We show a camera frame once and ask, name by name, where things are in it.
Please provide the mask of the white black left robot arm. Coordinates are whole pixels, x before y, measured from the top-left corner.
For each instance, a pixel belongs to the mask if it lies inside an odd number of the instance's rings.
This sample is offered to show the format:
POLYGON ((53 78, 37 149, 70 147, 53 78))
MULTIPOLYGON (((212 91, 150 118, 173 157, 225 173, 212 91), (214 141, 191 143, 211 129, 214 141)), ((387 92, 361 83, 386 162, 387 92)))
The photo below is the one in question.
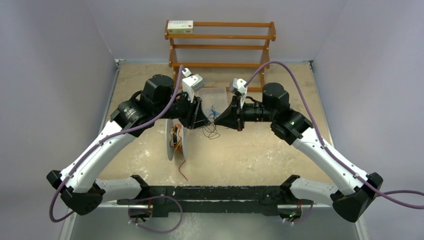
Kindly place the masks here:
POLYGON ((198 74, 181 80, 178 92, 172 78, 156 74, 144 88, 120 103, 111 114, 98 137, 72 164, 63 170, 52 170, 47 180, 67 207, 78 215, 86 215, 101 203, 128 199, 138 205, 149 199, 147 185, 140 176, 101 180, 100 173, 127 145, 157 119, 177 119, 187 129, 198 129, 210 121, 202 111, 202 100, 195 92, 205 86, 198 74))

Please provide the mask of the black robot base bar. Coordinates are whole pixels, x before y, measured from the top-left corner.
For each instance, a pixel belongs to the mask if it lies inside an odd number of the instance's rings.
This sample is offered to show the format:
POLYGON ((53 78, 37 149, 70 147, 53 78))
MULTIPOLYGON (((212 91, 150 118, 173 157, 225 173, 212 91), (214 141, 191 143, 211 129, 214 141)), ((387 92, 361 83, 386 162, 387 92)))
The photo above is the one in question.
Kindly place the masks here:
POLYGON ((207 214, 261 214, 277 216, 290 221, 303 213, 302 201, 290 193, 288 187, 294 178, 281 185, 148 185, 137 177, 142 190, 135 199, 118 200, 120 205, 146 206, 154 218, 167 217, 170 213, 207 214))

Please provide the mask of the white plastic cable spool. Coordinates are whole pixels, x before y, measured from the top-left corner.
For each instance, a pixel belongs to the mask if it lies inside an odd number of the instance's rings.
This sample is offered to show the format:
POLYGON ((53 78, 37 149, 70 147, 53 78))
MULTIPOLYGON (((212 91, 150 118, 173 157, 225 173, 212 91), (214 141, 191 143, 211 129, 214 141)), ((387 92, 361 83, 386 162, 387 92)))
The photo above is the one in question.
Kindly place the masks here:
POLYGON ((188 129, 180 123, 174 123, 167 119, 165 123, 165 143, 169 161, 172 161, 176 152, 179 152, 184 160, 188 159, 188 129))

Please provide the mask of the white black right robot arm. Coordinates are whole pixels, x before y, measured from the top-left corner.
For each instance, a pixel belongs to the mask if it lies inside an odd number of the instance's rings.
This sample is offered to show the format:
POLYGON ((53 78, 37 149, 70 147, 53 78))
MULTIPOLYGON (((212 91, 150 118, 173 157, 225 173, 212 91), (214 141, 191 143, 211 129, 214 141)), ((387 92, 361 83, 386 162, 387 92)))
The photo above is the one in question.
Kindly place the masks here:
POLYGON ((310 200, 332 207, 344 220, 355 223, 377 194, 383 178, 355 166, 316 132, 317 128, 303 114, 290 107, 290 95, 275 82, 262 88, 262 100, 247 103, 245 82, 236 79, 229 86, 231 102, 214 123, 242 131, 245 122, 269 122, 271 131, 288 145, 309 157, 333 181, 316 182, 291 175, 280 187, 280 196, 288 204, 310 200))

